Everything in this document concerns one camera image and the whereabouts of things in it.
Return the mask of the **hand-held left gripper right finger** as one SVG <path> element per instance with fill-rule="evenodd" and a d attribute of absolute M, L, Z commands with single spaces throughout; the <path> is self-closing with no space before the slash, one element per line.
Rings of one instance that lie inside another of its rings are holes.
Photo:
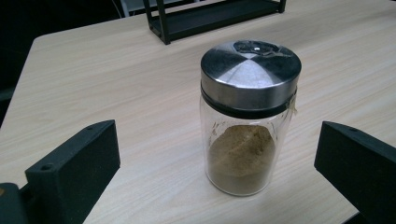
<path fill-rule="evenodd" d="M 396 224 L 396 148 L 356 128 L 324 121 L 315 168 L 358 213 L 343 224 Z"/>

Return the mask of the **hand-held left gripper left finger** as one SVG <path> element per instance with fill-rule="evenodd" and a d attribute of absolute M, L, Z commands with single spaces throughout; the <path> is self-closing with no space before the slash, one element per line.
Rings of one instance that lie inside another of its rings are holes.
<path fill-rule="evenodd" d="M 82 224 L 120 169 L 116 123 L 90 125 L 25 171 L 34 224 Z"/>

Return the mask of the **steel lid glass spice jar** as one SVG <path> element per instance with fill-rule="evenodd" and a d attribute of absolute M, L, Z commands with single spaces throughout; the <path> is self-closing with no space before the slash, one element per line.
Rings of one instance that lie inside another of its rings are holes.
<path fill-rule="evenodd" d="M 236 196 L 263 190 L 295 112 L 302 63 L 290 49 L 258 40 L 215 46 L 201 60 L 205 172 Z"/>

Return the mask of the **black metal rack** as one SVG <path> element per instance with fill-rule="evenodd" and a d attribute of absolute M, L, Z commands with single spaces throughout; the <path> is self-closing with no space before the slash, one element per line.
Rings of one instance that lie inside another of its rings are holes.
<path fill-rule="evenodd" d="M 283 13 L 287 0 L 219 0 L 197 7 L 166 12 L 163 0 L 156 0 L 157 15 L 149 0 L 143 0 L 148 28 L 168 45 L 180 38 L 198 35 L 242 21 Z"/>

